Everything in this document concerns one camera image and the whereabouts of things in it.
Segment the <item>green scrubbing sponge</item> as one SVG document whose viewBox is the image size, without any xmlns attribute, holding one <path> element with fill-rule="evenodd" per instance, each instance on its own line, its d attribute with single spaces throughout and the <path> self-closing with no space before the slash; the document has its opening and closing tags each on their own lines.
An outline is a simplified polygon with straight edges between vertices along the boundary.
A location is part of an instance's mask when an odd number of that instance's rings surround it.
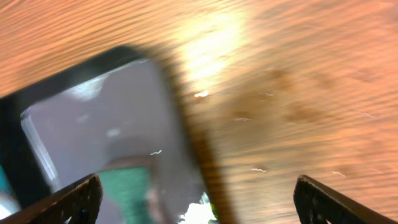
<svg viewBox="0 0 398 224">
<path fill-rule="evenodd" d="M 115 223 L 153 224 L 148 209 L 147 193 L 150 173 L 143 166 L 98 172 L 104 190 L 104 200 L 115 211 Z"/>
</svg>

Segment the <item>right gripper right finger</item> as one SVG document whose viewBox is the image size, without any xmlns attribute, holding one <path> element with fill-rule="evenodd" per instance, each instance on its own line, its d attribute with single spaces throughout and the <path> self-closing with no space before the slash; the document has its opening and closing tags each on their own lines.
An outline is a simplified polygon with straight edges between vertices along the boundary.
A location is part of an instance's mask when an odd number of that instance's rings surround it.
<svg viewBox="0 0 398 224">
<path fill-rule="evenodd" d="M 307 175 L 297 178 L 294 204 L 303 224 L 397 224 Z"/>
</svg>

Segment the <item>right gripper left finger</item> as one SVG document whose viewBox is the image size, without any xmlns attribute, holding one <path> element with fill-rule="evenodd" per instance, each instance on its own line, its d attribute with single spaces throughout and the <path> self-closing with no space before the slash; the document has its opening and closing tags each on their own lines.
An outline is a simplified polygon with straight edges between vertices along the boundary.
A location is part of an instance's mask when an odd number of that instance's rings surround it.
<svg viewBox="0 0 398 224">
<path fill-rule="evenodd" d="M 90 174 L 2 219 L 1 224 L 95 224 L 102 199 L 100 178 Z"/>
</svg>

